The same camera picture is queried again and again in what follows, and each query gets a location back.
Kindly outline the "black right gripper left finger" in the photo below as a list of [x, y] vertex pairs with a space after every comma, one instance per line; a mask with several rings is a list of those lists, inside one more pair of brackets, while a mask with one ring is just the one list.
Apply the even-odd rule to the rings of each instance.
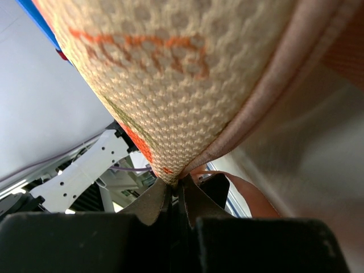
[[1, 222], [1, 271], [168, 272], [170, 199], [157, 180], [118, 213], [11, 214]]

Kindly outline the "pink mesh laundry bag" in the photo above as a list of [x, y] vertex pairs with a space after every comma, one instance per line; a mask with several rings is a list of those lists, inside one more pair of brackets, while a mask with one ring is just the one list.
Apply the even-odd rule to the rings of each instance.
[[234, 180], [250, 209], [320, 218], [363, 216], [363, 188], [304, 181], [269, 167], [293, 154], [274, 135], [283, 106], [320, 119], [320, 87], [339, 78], [362, 1], [35, 1], [62, 51], [171, 185], [240, 148], [257, 186]]

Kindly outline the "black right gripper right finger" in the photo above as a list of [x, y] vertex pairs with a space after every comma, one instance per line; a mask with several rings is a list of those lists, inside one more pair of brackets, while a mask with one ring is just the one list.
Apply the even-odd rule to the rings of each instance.
[[179, 272], [349, 272], [332, 231], [306, 218], [235, 218], [187, 176], [179, 181], [186, 236]]

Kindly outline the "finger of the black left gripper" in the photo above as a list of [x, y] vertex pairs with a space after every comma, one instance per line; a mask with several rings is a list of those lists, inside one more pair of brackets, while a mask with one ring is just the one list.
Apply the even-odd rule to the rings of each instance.
[[217, 173], [202, 178], [199, 181], [198, 186], [217, 205], [222, 209], [225, 209], [230, 182], [223, 173]]

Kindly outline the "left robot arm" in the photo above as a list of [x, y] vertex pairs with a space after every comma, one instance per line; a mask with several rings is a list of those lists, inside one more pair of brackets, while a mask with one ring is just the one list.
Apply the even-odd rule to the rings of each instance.
[[[62, 174], [39, 185], [27, 194], [8, 195], [1, 201], [1, 218], [17, 212], [44, 208], [50, 213], [64, 213], [103, 173], [128, 155], [126, 133], [116, 127], [105, 130], [98, 141]], [[157, 181], [121, 212], [136, 215], [147, 225], [153, 224], [171, 203], [173, 189]]]

